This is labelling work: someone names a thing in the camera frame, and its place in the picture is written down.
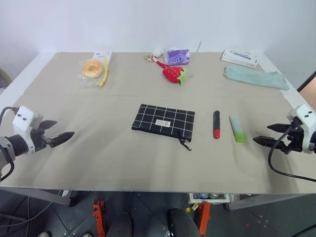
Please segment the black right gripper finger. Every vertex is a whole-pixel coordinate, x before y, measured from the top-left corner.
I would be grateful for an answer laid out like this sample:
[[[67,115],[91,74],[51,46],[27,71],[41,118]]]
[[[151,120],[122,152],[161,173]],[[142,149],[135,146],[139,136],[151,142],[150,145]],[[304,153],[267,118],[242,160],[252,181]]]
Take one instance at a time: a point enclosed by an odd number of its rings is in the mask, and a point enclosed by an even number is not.
[[[272,137],[257,136],[257,137],[253,138],[253,141],[255,141],[256,143],[258,143],[261,146],[271,148],[276,143],[277,140],[272,138]]]
[[[275,123],[267,126],[268,129],[275,132],[286,132],[289,127],[291,127],[291,125],[283,123]]]

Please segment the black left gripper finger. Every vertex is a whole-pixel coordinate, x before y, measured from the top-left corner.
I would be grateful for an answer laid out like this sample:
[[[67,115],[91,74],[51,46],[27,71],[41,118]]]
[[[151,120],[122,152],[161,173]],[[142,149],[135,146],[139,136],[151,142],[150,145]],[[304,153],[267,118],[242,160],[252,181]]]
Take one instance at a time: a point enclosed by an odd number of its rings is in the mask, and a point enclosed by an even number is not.
[[[42,130],[47,130],[47,129],[50,129],[52,126],[54,126],[56,123],[57,121],[54,121],[54,120],[43,120],[39,124],[39,128]]]
[[[57,137],[51,139],[50,147],[54,148],[67,142],[69,139],[73,137],[73,135],[74,132],[64,132],[62,134],[59,134]]]

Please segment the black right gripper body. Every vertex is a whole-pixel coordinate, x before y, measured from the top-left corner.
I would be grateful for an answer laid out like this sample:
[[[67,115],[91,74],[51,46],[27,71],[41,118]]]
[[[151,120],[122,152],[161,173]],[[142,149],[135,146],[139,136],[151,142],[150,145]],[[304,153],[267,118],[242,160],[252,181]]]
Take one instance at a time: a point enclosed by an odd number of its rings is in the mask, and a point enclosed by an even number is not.
[[[284,135],[287,136],[290,143],[283,146],[283,153],[289,154],[291,151],[302,152],[304,131],[302,129],[302,122],[299,118],[294,118],[292,122],[287,125]]]

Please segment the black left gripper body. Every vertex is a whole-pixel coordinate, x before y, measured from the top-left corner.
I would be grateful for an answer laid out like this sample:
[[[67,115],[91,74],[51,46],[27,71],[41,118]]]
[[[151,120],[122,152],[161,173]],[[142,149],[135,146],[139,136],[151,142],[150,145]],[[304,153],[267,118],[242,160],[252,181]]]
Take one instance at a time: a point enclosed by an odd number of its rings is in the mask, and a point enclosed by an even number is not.
[[[45,130],[42,128],[38,129],[32,129],[30,132],[31,140],[34,144],[35,152],[38,152],[46,146],[53,147],[52,146],[52,140],[50,138],[45,137],[44,135]]]

